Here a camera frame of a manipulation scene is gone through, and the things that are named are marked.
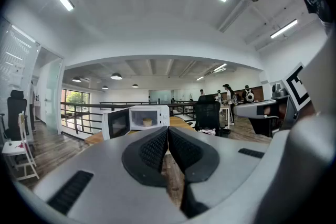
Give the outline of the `black high-back office chair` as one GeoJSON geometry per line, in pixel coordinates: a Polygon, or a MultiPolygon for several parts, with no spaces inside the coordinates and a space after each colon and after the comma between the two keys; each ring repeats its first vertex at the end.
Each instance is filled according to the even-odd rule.
{"type": "Polygon", "coordinates": [[[18,118],[20,113],[26,112],[27,100],[23,91],[12,90],[10,94],[7,99],[8,128],[5,133],[12,141],[18,141],[21,140],[18,118]]]}

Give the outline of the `glass door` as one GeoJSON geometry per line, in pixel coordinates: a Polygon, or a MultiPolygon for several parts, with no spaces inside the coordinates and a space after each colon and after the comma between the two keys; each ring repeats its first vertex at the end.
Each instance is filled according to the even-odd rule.
{"type": "Polygon", "coordinates": [[[45,90],[45,115],[47,130],[51,135],[57,134],[57,87],[62,59],[50,63],[45,90]]]}

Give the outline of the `white folding chair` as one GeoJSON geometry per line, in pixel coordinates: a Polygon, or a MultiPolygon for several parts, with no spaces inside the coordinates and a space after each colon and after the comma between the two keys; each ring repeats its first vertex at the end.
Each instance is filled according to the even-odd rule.
{"type": "Polygon", "coordinates": [[[9,166],[9,169],[11,172],[13,172],[13,168],[16,169],[17,171],[19,168],[23,168],[24,175],[22,177],[16,177],[15,178],[20,181],[20,180],[26,180],[30,178],[37,178],[40,179],[39,175],[36,172],[36,162],[34,160],[32,151],[29,147],[28,140],[27,140],[27,134],[26,134],[26,128],[25,128],[25,122],[26,122],[26,116],[24,115],[24,112],[19,114],[18,118],[18,124],[19,124],[19,129],[20,129],[20,137],[22,142],[25,142],[27,144],[27,150],[25,151],[16,151],[14,150],[14,146],[12,145],[12,140],[9,138],[5,142],[3,149],[2,149],[2,154],[5,157],[5,161],[7,161],[7,165],[9,166]],[[21,163],[21,164],[16,164],[14,162],[16,156],[25,156],[26,157],[26,162],[21,163]]]}

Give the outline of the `black mesh office chair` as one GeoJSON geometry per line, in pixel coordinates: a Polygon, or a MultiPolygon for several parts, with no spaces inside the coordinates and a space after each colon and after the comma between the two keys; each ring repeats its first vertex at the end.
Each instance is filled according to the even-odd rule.
{"type": "Polygon", "coordinates": [[[222,129],[219,121],[220,103],[213,95],[200,96],[195,104],[196,122],[194,129],[215,130],[215,136],[222,137],[222,129]]]}

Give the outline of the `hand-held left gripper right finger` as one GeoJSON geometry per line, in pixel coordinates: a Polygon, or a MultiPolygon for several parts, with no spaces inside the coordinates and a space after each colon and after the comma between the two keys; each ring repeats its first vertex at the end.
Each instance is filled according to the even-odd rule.
{"type": "Polygon", "coordinates": [[[171,127],[169,150],[184,174],[184,199],[169,219],[254,219],[263,193],[250,176],[268,149],[263,143],[232,140],[171,127]]]}

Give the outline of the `white microwave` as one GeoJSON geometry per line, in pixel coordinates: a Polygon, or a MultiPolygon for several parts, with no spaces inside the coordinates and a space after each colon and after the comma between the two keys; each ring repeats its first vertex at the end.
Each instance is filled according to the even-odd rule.
{"type": "Polygon", "coordinates": [[[102,115],[102,136],[109,140],[131,131],[142,131],[170,125],[170,108],[167,105],[135,105],[105,112],[102,115]],[[152,126],[144,126],[143,118],[151,118],[152,126]]]}

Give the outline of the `window with greenery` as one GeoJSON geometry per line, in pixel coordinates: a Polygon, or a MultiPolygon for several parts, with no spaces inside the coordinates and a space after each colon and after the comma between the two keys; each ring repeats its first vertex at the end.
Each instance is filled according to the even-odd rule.
{"type": "Polygon", "coordinates": [[[85,93],[85,92],[62,89],[61,90],[61,102],[89,104],[90,94],[85,93]]]}

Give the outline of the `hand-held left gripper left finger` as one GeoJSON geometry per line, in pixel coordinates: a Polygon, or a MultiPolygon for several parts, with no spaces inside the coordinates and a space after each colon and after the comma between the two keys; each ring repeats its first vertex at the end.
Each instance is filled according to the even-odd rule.
{"type": "Polygon", "coordinates": [[[181,224],[162,175],[167,128],[106,140],[45,176],[34,194],[83,224],[181,224]]]}

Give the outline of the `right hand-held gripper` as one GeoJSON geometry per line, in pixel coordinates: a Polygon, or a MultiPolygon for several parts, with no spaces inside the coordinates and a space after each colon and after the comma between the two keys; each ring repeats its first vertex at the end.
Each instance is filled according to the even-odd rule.
{"type": "Polygon", "coordinates": [[[280,83],[272,86],[272,99],[234,107],[234,114],[243,118],[264,119],[265,108],[271,107],[271,129],[288,130],[306,116],[316,114],[308,91],[299,78],[304,65],[298,63],[280,83]]]}

